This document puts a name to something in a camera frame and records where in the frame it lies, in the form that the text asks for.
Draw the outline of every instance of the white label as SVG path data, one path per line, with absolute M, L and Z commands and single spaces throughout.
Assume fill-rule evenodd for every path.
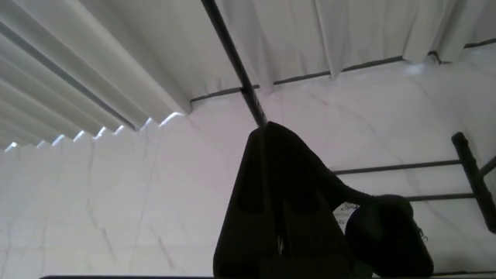
M 359 205 L 355 205 L 350 202 L 344 202 L 332 212 L 334 218 L 336 218 L 336 221 L 338 222 L 338 225 L 343 231 L 343 233 L 346 229 L 346 224 L 348 223 L 348 220 L 350 220 L 350 216 L 359 207 L 360 207 Z

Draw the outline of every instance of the white marble wall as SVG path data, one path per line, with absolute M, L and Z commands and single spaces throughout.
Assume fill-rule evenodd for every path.
M 389 64 L 259 94 L 270 120 L 332 169 L 456 159 L 463 131 L 496 154 L 496 46 L 451 65 Z M 140 133 L 0 153 L 0 278 L 212 275 L 212 254 L 248 134 L 239 94 Z M 459 166 L 342 176 L 372 194 L 470 190 Z M 496 270 L 496 236 L 473 200 L 414 204 L 436 271 Z

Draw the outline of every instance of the white curtain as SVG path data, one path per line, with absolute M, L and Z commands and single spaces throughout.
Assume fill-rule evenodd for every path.
M 494 39 L 487 0 L 215 0 L 253 84 Z M 199 0 L 0 1 L 0 148 L 139 129 L 240 82 Z

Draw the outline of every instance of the black cloth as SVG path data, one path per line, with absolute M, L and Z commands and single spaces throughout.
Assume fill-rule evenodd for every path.
M 312 269 L 312 277 L 352 277 L 361 263 L 380 276 L 432 274 L 404 198 L 346 186 L 281 125 L 269 122 L 250 134 L 232 192 L 214 255 L 216 277 L 286 274 L 282 270 L 298 277 L 299 267 Z M 343 202 L 360 205 L 346 237 L 332 216 Z

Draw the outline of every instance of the black metal frame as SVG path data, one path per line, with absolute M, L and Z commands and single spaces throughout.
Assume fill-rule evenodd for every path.
M 267 124 L 267 118 L 265 117 L 264 111 L 261 108 L 260 103 L 258 102 L 257 96 L 255 95 L 255 91 L 253 90 L 254 88 L 257 88 L 257 85 L 252 85 L 250 83 L 248 74 L 246 73 L 243 63 L 239 58 L 239 54 L 237 53 L 233 40 L 229 35 L 226 24 L 222 19 L 219 8 L 217 7 L 214 0 L 201 0 L 201 2 L 205 7 L 208 17 L 212 21 L 212 25 L 214 26 L 215 31 L 217 32 L 217 35 L 219 36 L 219 39 L 222 42 L 222 45 L 224 46 L 224 49 L 231 61 L 232 66 L 234 67 L 234 70 L 236 71 L 238 78 L 241 80 L 242 87 L 240 91 L 243 94 L 243 97 L 245 98 L 248 108 L 250 109 L 255 121 L 257 122 L 257 125 L 259 127 L 265 126 Z M 420 168 L 420 167 L 439 167 L 439 166 L 461 164 L 463 166 L 463 169 L 465 170 L 465 174 L 469 181 L 470 187 L 472 188 L 472 193 L 447 194 L 447 195 L 423 195 L 423 196 L 407 197 L 407 199 L 410 202 L 423 202 L 423 201 L 425 202 L 425 201 L 442 201 L 442 200 L 452 200 L 452 199 L 461 199 L 461 198 L 475 198 L 482 212 L 487 228 L 492 233 L 496 233 L 496 206 L 494 205 L 494 201 L 492 199 L 491 193 L 489 192 L 486 184 L 484 183 L 484 176 L 496 167 L 496 157 L 490 160 L 485 166 L 483 166 L 479 170 L 476 164 L 476 160 L 474 159 L 474 156 L 470 151 L 470 148 L 468 146 L 468 141 L 465 138 L 465 136 L 462 133 L 456 133 L 452 137 L 452 141 L 458 153 L 458 157 L 459 157 L 458 160 L 444 160 L 444 161 L 427 162 L 427 163 L 419 163 L 419 164 L 402 164 L 402 165 L 383 166 L 383 167 L 368 167 L 368 168 L 353 169 L 353 170 L 336 170 L 334 171 L 334 173 L 338 175 L 363 174 L 363 173 L 378 172 L 378 171 L 392 171 L 392 170 L 396 171 L 396 170 L 407 170 L 407 169 Z M 471 274 L 471 272 L 460 271 L 455 274 Z

